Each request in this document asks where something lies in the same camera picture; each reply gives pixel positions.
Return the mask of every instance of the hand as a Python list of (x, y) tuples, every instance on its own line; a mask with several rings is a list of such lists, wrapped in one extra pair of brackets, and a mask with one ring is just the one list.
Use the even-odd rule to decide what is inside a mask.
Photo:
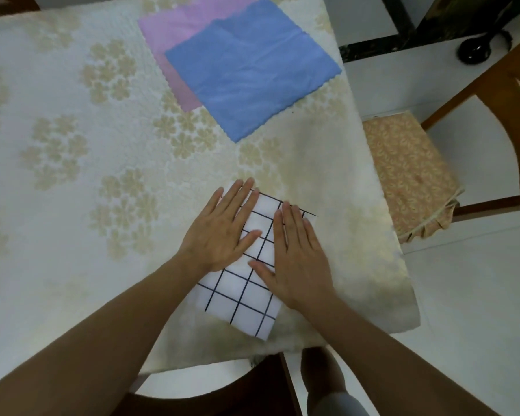
[(250, 231), (239, 240), (243, 226), (258, 201), (259, 191), (256, 188), (239, 211), (254, 182), (252, 178), (244, 185), (242, 180), (235, 181), (219, 204), (223, 188), (218, 188), (183, 238), (177, 255), (191, 260), (201, 269), (203, 276), (236, 261), (262, 234), (259, 230)]
[(273, 237), (276, 248), (276, 272), (263, 263), (250, 260), (249, 265), (264, 283), (289, 308), (305, 310), (335, 294), (329, 262), (308, 219), (303, 219), (298, 206), (283, 203), (283, 213), (273, 217)]

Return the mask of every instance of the pink cloth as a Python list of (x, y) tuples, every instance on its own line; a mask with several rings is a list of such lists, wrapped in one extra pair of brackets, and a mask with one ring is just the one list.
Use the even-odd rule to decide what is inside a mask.
[(139, 27), (154, 58), (185, 112), (202, 105), (168, 62), (164, 53), (207, 27), (212, 20), (226, 19), (255, 0), (194, 0), (192, 4), (146, 16)]

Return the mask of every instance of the black round object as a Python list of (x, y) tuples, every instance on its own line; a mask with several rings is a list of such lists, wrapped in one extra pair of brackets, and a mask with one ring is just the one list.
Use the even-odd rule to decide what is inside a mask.
[(456, 56), (464, 64), (480, 64), (491, 55), (489, 40), (485, 36), (466, 39), (456, 52)]

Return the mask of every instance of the white tablecloth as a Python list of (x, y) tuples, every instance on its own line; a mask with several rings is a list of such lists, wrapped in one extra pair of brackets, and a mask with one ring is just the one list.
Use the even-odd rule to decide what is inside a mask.
[[(274, 1), (342, 65), (323, 0)], [(214, 189), (250, 175), (319, 216), (351, 306), (388, 332), (419, 324), (345, 73), (235, 144), (203, 107), (179, 109), (137, 26), (185, 2), (0, 18), (0, 377), (170, 258)], [(183, 303), (142, 372), (321, 342), (287, 308), (264, 342)]]

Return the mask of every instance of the finger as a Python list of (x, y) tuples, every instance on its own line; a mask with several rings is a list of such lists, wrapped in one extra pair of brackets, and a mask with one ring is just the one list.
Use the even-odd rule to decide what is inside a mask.
[(297, 225), (298, 242), (300, 243), (301, 247), (309, 247), (310, 243), (308, 242), (308, 235), (306, 235), (306, 230), (304, 229), (304, 224), (302, 223), (302, 212), (297, 205), (292, 206), (291, 211), (293, 213), (294, 222)]
[(308, 242), (310, 242), (312, 249), (321, 250), (322, 246), (320, 245), (318, 237), (316, 236), (316, 233), (314, 232), (314, 227), (312, 226), (312, 223), (306, 217), (303, 219), (303, 222), (304, 222), (304, 229), (306, 229), (306, 234), (308, 235)]
[(237, 247), (235, 248), (235, 255), (238, 255), (237, 258), (241, 257), (245, 251), (247, 251), (252, 244), (254, 244), (255, 240), (260, 237), (262, 231), (254, 230), (250, 231), (244, 238), (242, 238)]
[(231, 200), (233, 200), (234, 196), (238, 193), (239, 189), (243, 186), (243, 180), (237, 180), (233, 183), (230, 189), (227, 190), (227, 193), (223, 196), (222, 201), (220, 201), (220, 204), (216, 207), (216, 214), (220, 215), (222, 214), (225, 209), (229, 206), (229, 203), (231, 203)]
[(231, 220), (235, 218), (235, 214), (237, 213), (237, 210), (239, 210), (239, 207), (241, 207), (243, 201), (250, 193), (250, 189), (255, 184), (254, 178), (249, 178), (245, 181), (242, 188), (239, 190), (239, 192), (233, 197), (233, 200), (229, 203), (227, 206), (227, 209), (224, 211), (224, 213), (231, 217)]
[(251, 259), (248, 265), (252, 267), (252, 270), (264, 281), (270, 292), (274, 294), (274, 290), (277, 290), (276, 275), (264, 263), (260, 263), (260, 261), (255, 259)]
[(273, 243), (275, 244), (277, 260), (278, 256), (281, 257), (287, 251), (281, 210), (276, 210), (276, 213), (273, 215)]
[(223, 187), (220, 187), (217, 190), (215, 190), (214, 194), (212, 194), (212, 197), (210, 197), (210, 199), (206, 203), (206, 206), (204, 206), (204, 209), (202, 209), (202, 211), (200, 212), (200, 215), (207, 216), (210, 213), (212, 213), (214, 211), (214, 209), (216, 208), (216, 204), (218, 203), (222, 194), (223, 194)]
[(291, 211), (291, 205), (288, 201), (283, 202), (283, 222), (285, 223), (285, 233), (287, 234), (287, 244), (289, 248), (297, 246), (298, 234), (297, 225), (294, 222), (293, 212)]
[(239, 231), (243, 230), (244, 224), (247, 223), (250, 213), (252, 213), (252, 209), (255, 208), (256, 202), (258, 201), (258, 197), (260, 197), (260, 190), (255, 188), (250, 194), (250, 197), (248, 198), (247, 202), (244, 204), (241, 210), (239, 210), (237, 216), (235, 217), (235, 220), (233, 222), (233, 224), (235, 225), (235, 229)]

